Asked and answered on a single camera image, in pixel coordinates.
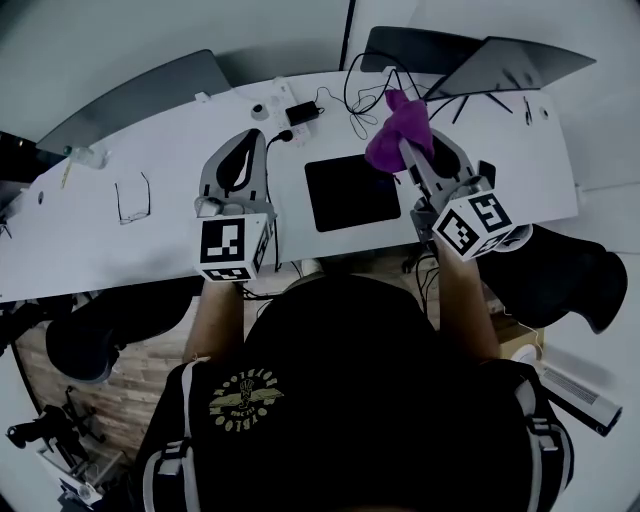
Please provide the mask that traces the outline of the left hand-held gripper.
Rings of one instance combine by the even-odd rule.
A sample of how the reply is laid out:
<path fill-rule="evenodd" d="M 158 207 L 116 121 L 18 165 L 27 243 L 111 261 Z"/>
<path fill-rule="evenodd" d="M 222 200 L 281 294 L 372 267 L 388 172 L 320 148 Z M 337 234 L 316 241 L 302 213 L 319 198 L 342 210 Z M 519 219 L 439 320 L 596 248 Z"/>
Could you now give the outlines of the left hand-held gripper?
<path fill-rule="evenodd" d="M 276 214 L 266 198 L 266 138 L 256 128 L 227 140 L 206 161 L 194 202 L 194 268 L 209 282 L 258 277 Z M 247 198 L 258 201 L 222 201 Z"/>

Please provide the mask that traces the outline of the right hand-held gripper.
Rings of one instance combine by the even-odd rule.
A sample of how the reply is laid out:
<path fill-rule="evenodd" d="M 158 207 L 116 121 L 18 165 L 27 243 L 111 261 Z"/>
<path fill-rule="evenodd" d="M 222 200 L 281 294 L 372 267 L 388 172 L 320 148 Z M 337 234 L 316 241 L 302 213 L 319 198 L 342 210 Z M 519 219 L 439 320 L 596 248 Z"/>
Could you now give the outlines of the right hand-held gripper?
<path fill-rule="evenodd" d="M 399 142 L 405 167 L 425 196 L 411 211 L 419 240 L 427 244 L 439 239 L 463 261 L 522 248 L 530 240 L 530 226 L 510 220 L 487 178 L 475 176 L 470 159 L 457 143 L 438 130 L 432 135 L 431 164 L 419 146 L 406 139 Z M 444 204 L 437 210 L 431 196 L 454 185 L 460 186 L 442 196 Z"/>

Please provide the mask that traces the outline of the purple cloth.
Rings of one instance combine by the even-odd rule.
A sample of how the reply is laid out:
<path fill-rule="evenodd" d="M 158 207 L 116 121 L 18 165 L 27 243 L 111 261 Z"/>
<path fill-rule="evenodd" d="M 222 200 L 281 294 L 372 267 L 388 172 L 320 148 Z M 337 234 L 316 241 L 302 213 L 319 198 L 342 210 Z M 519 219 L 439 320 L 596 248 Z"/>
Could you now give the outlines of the purple cloth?
<path fill-rule="evenodd" d="M 367 145 L 365 160 L 379 171 L 397 173 L 405 170 L 400 141 L 406 139 L 432 161 L 435 150 L 425 103 L 420 99 L 409 100 L 402 90 L 389 89 L 384 96 L 391 115 Z"/>

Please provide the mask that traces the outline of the black mouse pad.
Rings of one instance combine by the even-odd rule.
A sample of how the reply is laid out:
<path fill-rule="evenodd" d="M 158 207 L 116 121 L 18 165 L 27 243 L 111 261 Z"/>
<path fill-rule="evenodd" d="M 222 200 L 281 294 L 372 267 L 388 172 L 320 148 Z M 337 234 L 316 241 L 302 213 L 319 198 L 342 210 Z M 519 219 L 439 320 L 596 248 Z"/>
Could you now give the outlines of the black mouse pad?
<path fill-rule="evenodd" d="M 362 155 L 309 162 L 304 170 L 321 233 L 401 216 L 394 176 L 375 169 Z"/>

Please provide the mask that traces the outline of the person's left forearm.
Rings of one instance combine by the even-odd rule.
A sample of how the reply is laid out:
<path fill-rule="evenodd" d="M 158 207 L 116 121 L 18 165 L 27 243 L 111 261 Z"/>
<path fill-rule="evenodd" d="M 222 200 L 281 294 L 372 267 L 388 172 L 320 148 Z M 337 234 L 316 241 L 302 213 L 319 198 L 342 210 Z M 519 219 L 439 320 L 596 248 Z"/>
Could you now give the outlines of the person's left forearm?
<path fill-rule="evenodd" d="M 191 327 L 184 362 L 231 358 L 244 343 L 244 300 L 232 282 L 205 282 Z"/>

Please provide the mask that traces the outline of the person's right forearm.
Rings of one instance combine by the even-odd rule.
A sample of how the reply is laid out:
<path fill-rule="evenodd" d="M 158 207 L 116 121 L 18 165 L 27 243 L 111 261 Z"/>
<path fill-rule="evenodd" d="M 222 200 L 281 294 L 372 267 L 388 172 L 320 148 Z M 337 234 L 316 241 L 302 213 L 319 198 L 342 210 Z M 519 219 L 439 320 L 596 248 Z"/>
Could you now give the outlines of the person's right forearm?
<path fill-rule="evenodd" d="M 440 333 L 465 357 L 476 362 L 499 359 L 500 343 L 474 260 L 462 261 L 435 239 L 439 263 Z"/>

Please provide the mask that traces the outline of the black power adapter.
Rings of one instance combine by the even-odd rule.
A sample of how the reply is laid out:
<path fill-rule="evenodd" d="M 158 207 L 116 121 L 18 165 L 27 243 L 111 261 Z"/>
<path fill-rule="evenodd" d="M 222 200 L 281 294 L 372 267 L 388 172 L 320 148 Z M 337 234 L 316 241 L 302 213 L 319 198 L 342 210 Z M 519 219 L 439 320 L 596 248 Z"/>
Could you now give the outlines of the black power adapter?
<path fill-rule="evenodd" d="M 285 109 L 289 124 L 294 127 L 315 120 L 320 115 L 320 109 L 313 101 L 299 103 Z"/>

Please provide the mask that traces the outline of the white power strip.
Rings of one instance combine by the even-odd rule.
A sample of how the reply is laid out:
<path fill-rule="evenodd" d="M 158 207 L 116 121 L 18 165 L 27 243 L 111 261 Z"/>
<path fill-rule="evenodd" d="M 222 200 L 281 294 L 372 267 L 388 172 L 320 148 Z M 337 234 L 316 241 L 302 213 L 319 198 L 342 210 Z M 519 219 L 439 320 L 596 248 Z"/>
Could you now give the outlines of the white power strip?
<path fill-rule="evenodd" d="M 266 107 L 270 118 L 279 131 L 290 130 L 293 138 L 290 141 L 296 147 L 303 147 L 311 138 L 311 131 L 307 123 L 295 126 L 290 124 L 286 110 L 298 104 L 289 83 L 283 78 L 272 82 L 271 92 L 266 100 Z"/>

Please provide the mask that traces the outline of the black-framed eyeglasses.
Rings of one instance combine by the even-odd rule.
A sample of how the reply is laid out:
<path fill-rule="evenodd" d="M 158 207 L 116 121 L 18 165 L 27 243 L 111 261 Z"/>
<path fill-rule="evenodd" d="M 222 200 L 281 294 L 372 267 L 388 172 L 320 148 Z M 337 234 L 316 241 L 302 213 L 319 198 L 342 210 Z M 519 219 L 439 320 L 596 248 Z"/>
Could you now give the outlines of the black-framed eyeglasses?
<path fill-rule="evenodd" d="M 127 225 L 151 214 L 151 188 L 143 172 L 114 183 L 119 223 Z"/>

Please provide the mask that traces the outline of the dark monitor with stand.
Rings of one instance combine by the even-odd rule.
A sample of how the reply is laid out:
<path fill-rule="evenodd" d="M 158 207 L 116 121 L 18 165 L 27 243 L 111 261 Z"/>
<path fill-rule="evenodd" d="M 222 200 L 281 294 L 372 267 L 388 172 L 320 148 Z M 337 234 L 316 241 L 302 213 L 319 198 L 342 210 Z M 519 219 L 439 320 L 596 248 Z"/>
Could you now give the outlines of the dark monitor with stand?
<path fill-rule="evenodd" d="M 461 103 L 457 120 L 473 96 L 483 95 L 508 113 L 513 110 L 497 95 L 544 87 L 596 63 L 594 58 L 564 48 L 515 38 L 489 36 L 461 64 L 439 79 L 423 96 L 439 101 L 441 111 L 451 102 Z"/>

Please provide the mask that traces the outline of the clear plastic bottle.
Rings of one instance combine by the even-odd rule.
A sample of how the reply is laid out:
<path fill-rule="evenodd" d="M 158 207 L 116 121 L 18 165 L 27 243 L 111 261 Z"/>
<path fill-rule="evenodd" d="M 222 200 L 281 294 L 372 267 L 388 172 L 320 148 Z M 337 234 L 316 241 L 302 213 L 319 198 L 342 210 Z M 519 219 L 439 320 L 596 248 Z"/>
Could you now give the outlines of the clear plastic bottle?
<path fill-rule="evenodd" d="M 86 167 L 100 170 L 108 161 L 108 153 L 102 150 L 94 150 L 90 147 L 65 146 L 63 154 L 72 162 Z"/>

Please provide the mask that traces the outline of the black office chair grey rim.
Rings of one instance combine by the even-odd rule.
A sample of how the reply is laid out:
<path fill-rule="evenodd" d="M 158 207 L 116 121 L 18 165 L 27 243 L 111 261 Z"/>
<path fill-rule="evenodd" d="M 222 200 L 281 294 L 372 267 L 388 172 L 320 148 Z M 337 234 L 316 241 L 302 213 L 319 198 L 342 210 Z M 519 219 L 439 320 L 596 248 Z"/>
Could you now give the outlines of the black office chair grey rim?
<path fill-rule="evenodd" d="M 72 380 L 102 382 L 128 345 L 176 327 L 203 284 L 201 277 L 186 277 L 107 289 L 49 324 L 49 361 Z"/>

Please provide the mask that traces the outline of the cardboard box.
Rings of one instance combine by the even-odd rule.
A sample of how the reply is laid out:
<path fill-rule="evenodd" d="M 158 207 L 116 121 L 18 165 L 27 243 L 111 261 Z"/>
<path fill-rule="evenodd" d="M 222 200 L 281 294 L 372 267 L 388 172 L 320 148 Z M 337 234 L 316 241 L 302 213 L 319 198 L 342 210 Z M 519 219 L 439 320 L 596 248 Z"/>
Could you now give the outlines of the cardboard box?
<path fill-rule="evenodd" d="M 525 326 L 508 314 L 504 307 L 495 307 L 491 320 L 500 343 L 500 357 L 511 359 L 518 350 L 527 345 L 533 346 L 534 356 L 541 354 L 543 331 Z"/>

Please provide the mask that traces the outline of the white tape roll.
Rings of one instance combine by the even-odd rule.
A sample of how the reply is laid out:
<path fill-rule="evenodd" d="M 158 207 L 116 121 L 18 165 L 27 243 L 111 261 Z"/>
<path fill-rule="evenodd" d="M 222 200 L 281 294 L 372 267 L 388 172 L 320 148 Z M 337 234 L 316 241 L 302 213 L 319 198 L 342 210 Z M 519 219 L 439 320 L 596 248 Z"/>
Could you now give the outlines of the white tape roll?
<path fill-rule="evenodd" d="M 511 360 L 534 368 L 540 366 L 538 348 L 532 344 L 526 344 L 517 349 L 511 356 Z"/>

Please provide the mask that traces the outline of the person's black printed t-shirt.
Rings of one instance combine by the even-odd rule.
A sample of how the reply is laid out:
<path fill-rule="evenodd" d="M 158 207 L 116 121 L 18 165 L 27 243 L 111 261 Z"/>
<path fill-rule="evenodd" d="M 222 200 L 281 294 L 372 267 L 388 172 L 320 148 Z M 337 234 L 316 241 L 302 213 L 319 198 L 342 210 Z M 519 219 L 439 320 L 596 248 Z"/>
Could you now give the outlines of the person's black printed t-shirt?
<path fill-rule="evenodd" d="M 463 356 L 400 288 L 323 277 L 229 361 L 170 373 L 124 506 L 550 512 L 573 470 L 532 367 Z"/>

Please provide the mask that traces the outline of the long grey device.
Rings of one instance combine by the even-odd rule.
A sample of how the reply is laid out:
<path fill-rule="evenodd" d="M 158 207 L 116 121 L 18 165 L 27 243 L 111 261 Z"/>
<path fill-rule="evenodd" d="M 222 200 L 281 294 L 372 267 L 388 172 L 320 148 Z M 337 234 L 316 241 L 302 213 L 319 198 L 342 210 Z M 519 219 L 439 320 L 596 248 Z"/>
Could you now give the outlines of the long grey device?
<path fill-rule="evenodd" d="M 534 364 L 550 400 L 576 420 L 606 437 L 623 408 L 541 362 Z"/>

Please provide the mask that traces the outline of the black wheeled stand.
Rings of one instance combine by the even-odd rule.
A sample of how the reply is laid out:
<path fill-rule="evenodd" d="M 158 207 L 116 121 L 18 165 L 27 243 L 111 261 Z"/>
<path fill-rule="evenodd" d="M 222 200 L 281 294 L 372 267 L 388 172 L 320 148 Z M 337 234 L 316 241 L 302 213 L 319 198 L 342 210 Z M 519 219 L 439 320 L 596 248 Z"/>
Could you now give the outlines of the black wheeled stand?
<path fill-rule="evenodd" d="M 54 439 L 69 454 L 87 458 L 80 438 L 89 436 L 102 444 L 106 436 L 97 435 L 89 427 L 89 420 L 96 414 L 95 408 L 89 408 L 84 415 L 78 414 L 71 399 L 74 390 L 73 386 L 68 386 L 65 390 L 66 402 L 62 406 L 46 405 L 35 420 L 9 427 L 6 437 L 20 449 L 39 439 L 49 445 Z"/>

